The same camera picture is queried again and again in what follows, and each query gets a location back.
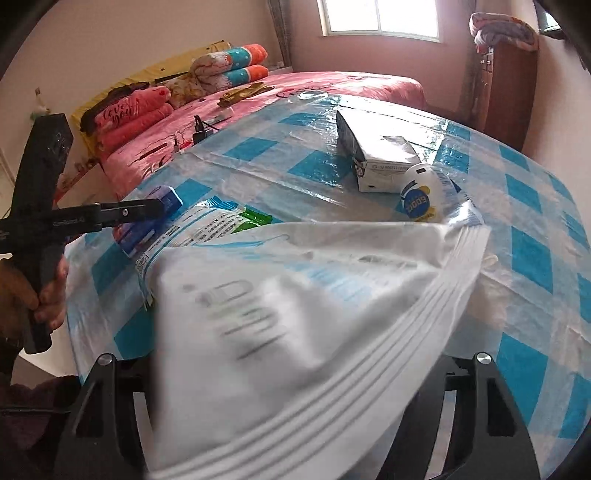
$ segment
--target cardboard box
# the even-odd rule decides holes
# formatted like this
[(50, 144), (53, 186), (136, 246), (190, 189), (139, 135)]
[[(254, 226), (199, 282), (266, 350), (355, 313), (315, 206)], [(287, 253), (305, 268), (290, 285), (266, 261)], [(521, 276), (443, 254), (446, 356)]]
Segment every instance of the cardboard box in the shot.
[(400, 193), (404, 173), (421, 162), (413, 146), (396, 135), (395, 121), (379, 113), (337, 110), (339, 144), (353, 156), (360, 192)]

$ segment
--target silver bolt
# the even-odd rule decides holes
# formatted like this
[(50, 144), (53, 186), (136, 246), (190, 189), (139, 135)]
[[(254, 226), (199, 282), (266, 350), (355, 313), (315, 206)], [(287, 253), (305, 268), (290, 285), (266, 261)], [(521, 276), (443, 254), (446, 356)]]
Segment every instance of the silver bolt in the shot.
[(478, 360), (483, 365), (488, 365), (492, 362), (492, 358), (488, 353), (479, 353), (476, 356), (476, 360)]
[(111, 355), (110, 353), (103, 353), (99, 357), (99, 365), (102, 367), (109, 365), (112, 361), (113, 361), (113, 355)]

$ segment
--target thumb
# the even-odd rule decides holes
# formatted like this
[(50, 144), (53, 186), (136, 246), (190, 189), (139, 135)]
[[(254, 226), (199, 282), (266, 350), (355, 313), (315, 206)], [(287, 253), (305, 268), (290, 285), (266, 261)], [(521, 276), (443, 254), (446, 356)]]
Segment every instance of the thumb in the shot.
[(39, 306), (39, 298), (25, 275), (10, 260), (0, 260), (0, 288), (18, 298), (29, 310)]

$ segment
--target yellow headboard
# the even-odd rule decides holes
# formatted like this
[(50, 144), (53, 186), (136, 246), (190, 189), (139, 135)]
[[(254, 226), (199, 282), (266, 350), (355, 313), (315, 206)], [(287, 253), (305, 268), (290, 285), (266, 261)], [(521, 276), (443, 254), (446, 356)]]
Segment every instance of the yellow headboard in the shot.
[[(94, 107), (97, 103), (101, 100), (106, 98), (109, 92), (117, 87), (122, 87), (123, 85), (128, 85), (130, 83), (136, 82), (153, 82), (154, 79), (167, 77), (169, 75), (176, 75), (178, 73), (186, 72), (189, 70), (194, 59), (201, 57), (207, 53), (211, 53), (214, 51), (223, 51), (232, 48), (232, 46), (225, 40), (220, 40), (218, 42), (212, 43), (207, 47), (195, 48), (194, 50), (189, 50), (183, 54), (176, 55), (175, 57), (170, 57), (169, 59), (160, 61), (155, 63), (154, 65), (150, 65), (149, 67), (141, 70), (140, 72), (134, 73), (117, 83), (114, 83), (103, 92), (100, 92), (98, 95), (95, 95), (93, 98), (88, 100), (84, 105), (78, 107), (74, 113), (72, 114), (72, 123), (76, 128), (76, 131), (80, 132), (80, 119), (84, 112), (88, 109)], [(94, 137), (88, 137), (86, 134), (80, 133), (90, 155), (95, 155), (96, 152), (96, 141)]]

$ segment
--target blue and white checkered tablecloth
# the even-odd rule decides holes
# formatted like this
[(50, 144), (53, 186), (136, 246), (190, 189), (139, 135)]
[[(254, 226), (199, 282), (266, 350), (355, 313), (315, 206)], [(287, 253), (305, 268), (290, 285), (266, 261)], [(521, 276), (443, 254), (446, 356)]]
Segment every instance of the blue and white checkered tablecloth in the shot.
[[(400, 198), (359, 193), (337, 151), (336, 109), (398, 119), (422, 160), (441, 165), (492, 227), (488, 258), (447, 353), (495, 358), (528, 425), (543, 477), (574, 445), (591, 414), (591, 255), (569, 191), (515, 150), (454, 122), (350, 96), (284, 99), (203, 141), (130, 198), (174, 187), (186, 208), (217, 195), (276, 221), (407, 220)], [(110, 229), (68, 249), (68, 325), (84, 377), (105, 351), (152, 349), (134, 267)]]

